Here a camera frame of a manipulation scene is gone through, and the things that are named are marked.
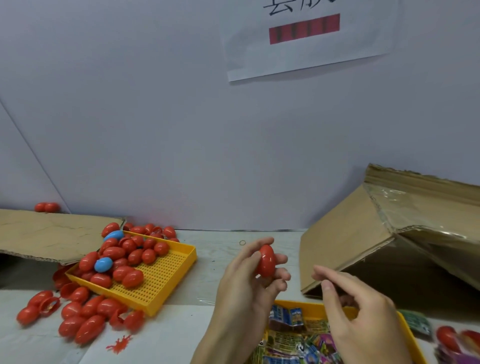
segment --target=cardboard box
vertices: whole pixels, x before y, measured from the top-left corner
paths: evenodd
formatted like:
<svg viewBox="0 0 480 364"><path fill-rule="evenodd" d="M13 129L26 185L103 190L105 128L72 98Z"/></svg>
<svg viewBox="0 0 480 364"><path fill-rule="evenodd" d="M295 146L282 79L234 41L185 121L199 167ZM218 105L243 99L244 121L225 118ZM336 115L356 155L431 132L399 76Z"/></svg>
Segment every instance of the cardboard box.
<svg viewBox="0 0 480 364"><path fill-rule="evenodd" d="M359 277L398 308L480 319L480 187L369 165L302 235L301 291L321 298L315 264Z"/></svg>
<svg viewBox="0 0 480 364"><path fill-rule="evenodd" d="M98 250L101 232L123 218L0 209L0 253L69 264Z"/></svg>

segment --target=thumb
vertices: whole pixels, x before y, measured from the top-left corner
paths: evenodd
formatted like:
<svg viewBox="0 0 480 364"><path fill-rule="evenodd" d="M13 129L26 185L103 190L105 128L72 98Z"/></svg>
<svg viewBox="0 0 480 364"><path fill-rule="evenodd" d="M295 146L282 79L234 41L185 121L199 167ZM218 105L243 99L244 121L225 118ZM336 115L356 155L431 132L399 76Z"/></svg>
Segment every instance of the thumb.
<svg viewBox="0 0 480 364"><path fill-rule="evenodd" d="M252 254L252 256L245 258L242 263L240 264L239 267L239 274L250 280L257 269L258 263L260 263L260 258L262 257L262 254L260 252L255 252Z"/></svg>
<svg viewBox="0 0 480 364"><path fill-rule="evenodd" d="M325 311L332 334L346 330L349 321L342 310L342 304L340 303L338 293L333 283L327 279L322 280L322 292Z"/></svg>

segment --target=red splat toy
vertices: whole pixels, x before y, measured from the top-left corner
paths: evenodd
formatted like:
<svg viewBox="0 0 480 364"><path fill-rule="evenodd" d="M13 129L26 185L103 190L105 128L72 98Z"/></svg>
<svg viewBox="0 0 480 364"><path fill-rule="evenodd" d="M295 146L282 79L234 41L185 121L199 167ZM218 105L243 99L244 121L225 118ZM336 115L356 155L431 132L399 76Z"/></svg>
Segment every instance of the red splat toy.
<svg viewBox="0 0 480 364"><path fill-rule="evenodd" d="M117 339L117 341L115 342L115 345L109 345L105 349L107 349L107 350L112 349L112 351L115 354L118 354L119 352L122 352L123 350L125 350L125 348L127 347L128 343L130 342L131 339L132 339L131 335L129 335L127 337L125 337L125 335L123 335L123 338Z"/></svg>

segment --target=cardboard flap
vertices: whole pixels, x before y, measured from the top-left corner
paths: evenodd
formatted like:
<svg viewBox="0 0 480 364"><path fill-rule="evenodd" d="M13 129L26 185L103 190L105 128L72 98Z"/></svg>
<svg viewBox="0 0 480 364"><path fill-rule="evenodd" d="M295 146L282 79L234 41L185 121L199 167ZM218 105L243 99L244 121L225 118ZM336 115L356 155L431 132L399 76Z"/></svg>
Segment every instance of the cardboard flap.
<svg viewBox="0 0 480 364"><path fill-rule="evenodd" d="M313 265L342 270L391 240L369 194L363 186L358 187L302 235L299 253L302 292L319 284L311 278Z"/></svg>
<svg viewBox="0 0 480 364"><path fill-rule="evenodd" d="M368 166L364 186L394 232L438 231L460 249L480 248L480 187L376 165Z"/></svg>
<svg viewBox="0 0 480 364"><path fill-rule="evenodd" d="M103 228L122 218L0 209L0 253L63 264L98 250Z"/></svg>

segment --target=yellow plastic tray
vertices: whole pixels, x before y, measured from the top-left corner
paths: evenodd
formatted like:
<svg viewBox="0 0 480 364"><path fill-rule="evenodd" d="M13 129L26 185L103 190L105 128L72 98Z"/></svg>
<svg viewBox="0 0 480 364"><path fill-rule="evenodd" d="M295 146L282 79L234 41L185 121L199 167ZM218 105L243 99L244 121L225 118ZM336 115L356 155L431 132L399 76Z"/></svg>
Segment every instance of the yellow plastic tray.
<svg viewBox="0 0 480 364"><path fill-rule="evenodd" d="M128 232L128 234L151 238L151 236L134 232ZM136 267L144 273L144 281L140 287L129 290L115 281L110 288L97 286L71 274L78 264L67 271L67 277L81 286L88 287L95 293L115 298L130 308L143 310L147 315L153 316L197 260L197 251L193 245L160 238L153 239L167 243L170 246L170 251L166 256L157 257L151 265L141 263Z"/></svg>
<svg viewBox="0 0 480 364"><path fill-rule="evenodd" d="M301 308L303 313L303 318L306 320L319 320L327 319L327 314L325 312L325 307L322 303L306 303L306 302L297 302L297 301L275 301L276 304L291 309L291 308ZM349 320L353 320L357 317L358 310L353 307L344 307L343 311ZM410 352L410 357L415 364L428 364L423 356L420 347L418 346L415 338L408 327L405 318L401 313L397 312L398 320L402 327L403 336L407 341L408 351Z"/></svg>

